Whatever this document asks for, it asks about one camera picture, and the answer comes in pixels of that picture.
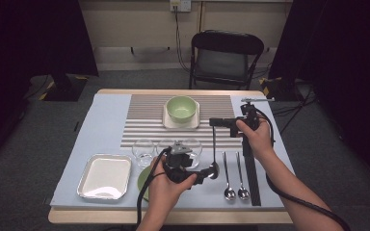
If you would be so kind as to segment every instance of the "green bowl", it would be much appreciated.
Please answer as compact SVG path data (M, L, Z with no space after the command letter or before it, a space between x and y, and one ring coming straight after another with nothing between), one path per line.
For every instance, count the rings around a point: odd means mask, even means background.
M173 122L189 122L196 111L197 102L189 96L175 96L167 102L167 112Z

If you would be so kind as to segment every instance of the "chair backrest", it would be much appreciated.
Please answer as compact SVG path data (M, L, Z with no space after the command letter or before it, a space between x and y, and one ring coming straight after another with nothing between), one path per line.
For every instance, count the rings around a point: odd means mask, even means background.
M226 31L202 31L192 38L192 50L213 50L226 53L258 55L264 49L263 41L253 35Z

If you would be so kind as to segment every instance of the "spoon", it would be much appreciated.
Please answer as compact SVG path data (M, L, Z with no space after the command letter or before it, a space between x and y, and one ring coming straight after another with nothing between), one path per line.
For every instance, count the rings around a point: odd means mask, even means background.
M226 173L226 182L227 188L225 189L225 198L227 200L234 200L236 197L235 191L229 185L229 176L227 175L227 164L226 164L226 153L223 152L224 155L224 165L225 165L225 173Z
M219 166L216 163L216 131L215 127L212 127L212 137L213 137L213 163L209 166L209 172L208 175L211 179L216 179L219 176Z
M245 189L245 187L243 187L243 180L242 180L242 170L240 169L240 157L239 157L239 152L236 152L236 156L237 156L237 166L239 168L239 176L240 176L240 189L239 191L237 192L237 194L239 195L239 198L243 199L243 200L247 200L249 199L251 196L249 195L249 191L247 189Z

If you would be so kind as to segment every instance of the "black base stand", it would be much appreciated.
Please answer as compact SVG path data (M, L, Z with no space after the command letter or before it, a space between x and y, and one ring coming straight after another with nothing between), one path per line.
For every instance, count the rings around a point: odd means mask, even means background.
M55 82L51 83L46 92L40 97L43 101L73 101L79 100L80 94L86 86L87 78L84 77L67 77L71 83L68 90L60 89Z
M261 79L260 86L268 99L275 98L276 101L303 101L304 98L296 86L287 85L282 79Z

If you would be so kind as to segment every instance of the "striped placemat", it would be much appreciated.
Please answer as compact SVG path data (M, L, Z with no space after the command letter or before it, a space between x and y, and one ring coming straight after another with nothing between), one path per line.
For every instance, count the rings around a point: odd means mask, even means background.
M212 149L212 127L210 117L235 117L229 95L192 95L199 103L200 123L198 128L187 131L167 129L163 125L165 103L174 95L133 94L122 135L121 149L130 149L139 139L150 139L155 144L161 140L184 141L194 138L202 143L203 149ZM217 150L241 148L239 139L229 137L228 128L217 128Z

